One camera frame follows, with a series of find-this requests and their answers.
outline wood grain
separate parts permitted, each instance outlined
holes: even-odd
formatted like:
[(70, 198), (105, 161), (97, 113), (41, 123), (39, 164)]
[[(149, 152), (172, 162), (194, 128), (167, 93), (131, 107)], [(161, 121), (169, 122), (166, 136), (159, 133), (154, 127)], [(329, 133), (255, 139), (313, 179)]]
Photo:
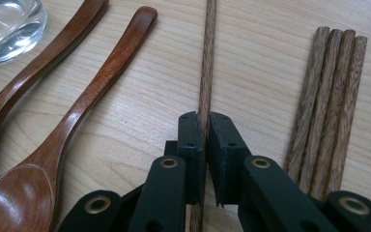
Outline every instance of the wood grain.
[(0, 127), (17, 101), (83, 41), (107, 7), (108, 0), (83, 2), (59, 35), (0, 92)]
[[(82, 0), (42, 0), (48, 27), (34, 49), (0, 66), (0, 91), (62, 30)], [(0, 175), (50, 134), (101, 67), (133, 13), (158, 10), (155, 30), (79, 126), (66, 151), (59, 223), (97, 189), (126, 194), (146, 180), (178, 117), (198, 108), (207, 1), (110, 0), (95, 30), (8, 116)], [(369, 38), (342, 189), (371, 199), (371, 1), (217, 1), (212, 111), (233, 119), (255, 155), (284, 164), (315, 30), (352, 28)], [(243, 231), (237, 207), (217, 208), (207, 183), (203, 231)]]
[(333, 144), (328, 182), (325, 190), (326, 195), (332, 191), (340, 190), (341, 187), (366, 46), (366, 37), (355, 38), (351, 64), (346, 81), (345, 95), (339, 115), (338, 131)]
[(312, 111), (321, 78), (328, 36), (328, 27), (320, 27), (315, 32), (305, 76), (304, 89), (300, 98), (300, 108), (287, 154), (287, 173), (296, 183), (299, 182), (300, 166), (302, 164)]
[(322, 138), (319, 145), (310, 191), (311, 195), (317, 199), (323, 199), (325, 195), (325, 186), (327, 183), (331, 153), (337, 135), (339, 114), (344, 96), (346, 77), (351, 62), (354, 37), (354, 30), (346, 30), (342, 34), (339, 57), (335, 67), (327, 115), (322, 129)]
[[(216, 0), (207, 1), (206, 24), (203, 43), (198, 120), (202, 129), (203, 144), (206, 146), (210, 130), (211, 96), (213, 88), (214, 41)], [(203, 188), (206, 183), (207, 161), (204, 158)], [(205, 189), (200, 205), (191, 206), (190, 231), (202, 231), (204, 219)]]
[(318, 88), (317, 98), (312, 113), (309, 134), (306, 140), (303, 162), (300, 169), (300, 189), (308, 193), (313, 176), (313, 170), (318, 153), (319, 143), (322, 135), (322, 127), (327, 114), (327, 106), (332, 85), (336, 58), (339, 52), (342, 31), (334, 29), (329, 34), (325, 60), (322, 68), (321, 83)]
[(68, 142), (85, 115), (126, 69), (156, 21), (155, 9), (140, 8), (98, 74), (49, 137), (0, 177), (0, 231), (50, 229)]

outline glossy wooden spoon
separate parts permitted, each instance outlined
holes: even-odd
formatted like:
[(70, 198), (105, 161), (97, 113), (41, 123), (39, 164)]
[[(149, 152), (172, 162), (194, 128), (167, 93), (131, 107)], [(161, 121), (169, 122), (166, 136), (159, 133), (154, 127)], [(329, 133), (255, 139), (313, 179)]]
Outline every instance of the glossy wooden spoon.
[(0, 231), (47, 231), (54, 216), (63, 151), (83, 117), (126, 68), (152, 31), (157, 11), (135, 13), (95, 78), (43, 144), (0, 177)]
[(0, 126), (17, 101), (89, 34), (108, 7), (108, 0), (85, 0), (56, 38), (0, 92)]

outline brown wooden spoon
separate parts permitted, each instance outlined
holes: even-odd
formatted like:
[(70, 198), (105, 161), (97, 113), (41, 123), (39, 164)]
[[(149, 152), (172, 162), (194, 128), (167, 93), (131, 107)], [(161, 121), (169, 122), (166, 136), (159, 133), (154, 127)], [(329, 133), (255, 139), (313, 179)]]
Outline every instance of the brown wooden spoon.
[(107, 7), (108, 0), (85, 0), (59, 35), (0, 92), (0, 126), (28, 89), (83, 41)]
[(0, 231), (47, 231), (55, 212), (63, 151), (89, 109), (126, 68), (157, 21), (142, 7), (95, 78), (43, 144), (0, 177)]

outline wooden table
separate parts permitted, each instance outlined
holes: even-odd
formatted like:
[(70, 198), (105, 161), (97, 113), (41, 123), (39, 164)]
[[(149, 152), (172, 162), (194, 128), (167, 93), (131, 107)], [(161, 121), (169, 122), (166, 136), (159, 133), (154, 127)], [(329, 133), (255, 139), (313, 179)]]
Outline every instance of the wooden table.
[[(29, 53), (0, 66), (0, 90), (66, 25), (81, 0), (43, 0), (49, 21)], [(368, 40), (342, 189), (371, 199), (371, 1), (218, 0), (212, 111), (232, 118), (252, 154), (283, 164), (315, 30), (352, 28)], [(96, 189), (142, 184), (180, 115), (198, 108), (205, 1), (110, 1), (86, 40), (15, 107), (0, 135), (0, 175), (32, 153), (83, 91), (137, 8), (157, 27), (79, 127), (66, 154), (58, 224)], [(217, 208), (208, 182), (204, 231), (241, 231), (236, 207)]]

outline clear glass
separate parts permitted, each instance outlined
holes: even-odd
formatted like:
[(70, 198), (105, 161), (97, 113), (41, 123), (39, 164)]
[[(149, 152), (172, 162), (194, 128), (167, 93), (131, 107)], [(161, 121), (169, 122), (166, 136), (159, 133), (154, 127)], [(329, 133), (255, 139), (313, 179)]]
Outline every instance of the clear glass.
[(0, 0), (0, 64), (32, 49), (46, 23), (40, 0)]

